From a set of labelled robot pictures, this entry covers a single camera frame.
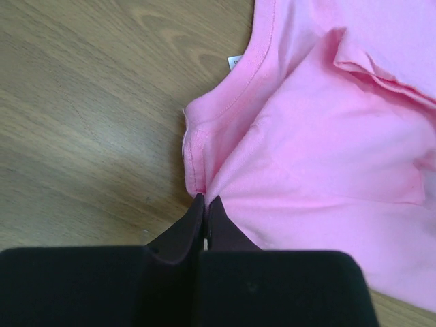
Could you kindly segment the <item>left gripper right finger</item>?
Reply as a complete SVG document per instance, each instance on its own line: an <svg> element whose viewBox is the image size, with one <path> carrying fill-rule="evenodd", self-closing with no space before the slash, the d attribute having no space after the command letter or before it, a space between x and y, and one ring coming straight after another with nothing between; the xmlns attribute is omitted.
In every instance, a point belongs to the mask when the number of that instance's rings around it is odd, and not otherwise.
<svg viewBox="0 0 436 327"><path fill-rule="evenodd" d="M228 217L217 196L204 214L204 248L208 251L260 251Z"/></svg>

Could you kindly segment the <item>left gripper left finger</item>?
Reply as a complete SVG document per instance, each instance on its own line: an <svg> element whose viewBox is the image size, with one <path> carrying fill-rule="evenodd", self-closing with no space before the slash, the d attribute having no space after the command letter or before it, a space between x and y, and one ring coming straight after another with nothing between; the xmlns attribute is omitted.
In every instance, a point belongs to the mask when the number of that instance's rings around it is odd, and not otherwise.
<svg viewBox="0 0 436 327"><path fill-rule="evenodd" d="M204 196L146 247L144 320L147 326L190 326L198 256L204 246Z"/></svg>

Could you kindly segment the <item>pink t shirt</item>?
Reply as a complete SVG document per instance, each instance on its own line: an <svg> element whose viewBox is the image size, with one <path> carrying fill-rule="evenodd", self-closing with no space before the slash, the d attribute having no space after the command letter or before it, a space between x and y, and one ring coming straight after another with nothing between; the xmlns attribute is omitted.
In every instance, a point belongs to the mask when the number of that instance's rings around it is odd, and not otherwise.
<svg viewBox="0 0 436 327"><path fill-rule="evenodd" d="M185 117L187 191L258 247L348 253L435 310L434 1L256 1L244 55Z"/></svg>

